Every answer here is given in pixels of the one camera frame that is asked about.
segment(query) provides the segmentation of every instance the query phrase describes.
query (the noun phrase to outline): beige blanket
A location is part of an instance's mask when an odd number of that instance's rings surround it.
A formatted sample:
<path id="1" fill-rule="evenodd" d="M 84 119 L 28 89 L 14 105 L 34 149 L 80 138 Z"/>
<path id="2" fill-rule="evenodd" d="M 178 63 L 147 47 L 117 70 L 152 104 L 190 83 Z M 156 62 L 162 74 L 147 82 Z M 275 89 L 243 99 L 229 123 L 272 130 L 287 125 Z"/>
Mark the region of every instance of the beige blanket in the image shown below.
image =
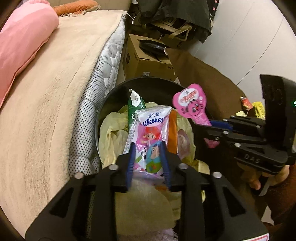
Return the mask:
<path id="1" fill-rule="evenodd" d="M 121 15 L 99 10 L 60 18 L 1 109 L 0 206 L 23 237 L 68 180 L 78 104 Z"/>

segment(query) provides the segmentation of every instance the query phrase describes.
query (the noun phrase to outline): pink pillow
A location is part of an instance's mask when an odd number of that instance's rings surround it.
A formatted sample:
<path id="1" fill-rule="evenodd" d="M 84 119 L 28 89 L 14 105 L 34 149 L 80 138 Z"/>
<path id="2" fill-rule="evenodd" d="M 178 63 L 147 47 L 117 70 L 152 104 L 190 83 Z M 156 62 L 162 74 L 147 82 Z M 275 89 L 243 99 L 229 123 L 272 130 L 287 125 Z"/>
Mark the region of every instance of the pink pillow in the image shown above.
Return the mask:
<path id="1" fill-rule="evenodd" d="M 45 0 L 29 0 L 13 11 L 0 32 L 0 108 L 15 77 L 58 25 L 56 12 Z"/>

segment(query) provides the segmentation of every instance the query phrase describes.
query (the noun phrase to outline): mattress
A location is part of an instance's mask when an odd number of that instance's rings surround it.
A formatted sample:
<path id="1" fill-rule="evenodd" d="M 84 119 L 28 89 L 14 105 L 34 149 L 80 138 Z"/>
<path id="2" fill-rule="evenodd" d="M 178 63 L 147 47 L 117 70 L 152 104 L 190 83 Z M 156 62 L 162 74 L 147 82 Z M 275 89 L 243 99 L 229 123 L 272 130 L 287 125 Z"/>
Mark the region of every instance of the mattress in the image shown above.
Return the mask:
<path id="1" fill-rule="evenodd" d="M 100 105 L 116 83 L 125 37 L 124 18 L 104 45 L 80 100 L 69 150 L 70 177 L 76 172 L 91 175 L 99 171 L 95 122 Z"/>

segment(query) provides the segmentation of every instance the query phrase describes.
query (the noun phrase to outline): green package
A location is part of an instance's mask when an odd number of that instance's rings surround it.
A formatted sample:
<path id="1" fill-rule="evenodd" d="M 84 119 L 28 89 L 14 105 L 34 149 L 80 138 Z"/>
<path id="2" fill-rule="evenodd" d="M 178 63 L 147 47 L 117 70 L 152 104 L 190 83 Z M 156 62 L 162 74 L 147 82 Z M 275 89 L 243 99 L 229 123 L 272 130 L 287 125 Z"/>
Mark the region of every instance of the green package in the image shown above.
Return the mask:
<path id="1" fill-rule="evenodd" d="M 130 98 L 128 99 L 128 130 L 131 129 L 133 121 L 135 119 L 134 113 L 136 110 L 145 109 L 145 102 L 142 97 L 132 89 L 129 89 Z"/>

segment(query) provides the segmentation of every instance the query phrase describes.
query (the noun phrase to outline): bed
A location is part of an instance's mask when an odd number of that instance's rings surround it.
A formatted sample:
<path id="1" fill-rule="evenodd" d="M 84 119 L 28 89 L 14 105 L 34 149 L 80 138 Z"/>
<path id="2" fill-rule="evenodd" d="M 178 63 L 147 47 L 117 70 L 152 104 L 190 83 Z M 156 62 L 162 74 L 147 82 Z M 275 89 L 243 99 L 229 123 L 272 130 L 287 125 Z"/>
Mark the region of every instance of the bed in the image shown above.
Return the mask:
<path id="1" fill-rule="evenodd" d="M 1 108 L 0 206 L 23 237 L 75 172 L 98 171 L 95 117 L 116 83 L 125 14 L 60 18 Z"/>
<path id="2" fill-rule="evenodd" d="M 124 17 L 104 45 L 80 100 L 70 144 L 68 162 L 70 177 L 76 172 L 91 175 L 99 171 L 95 122 L 102 101 L 116 83 L 125 37 L 123 20 Z"/>

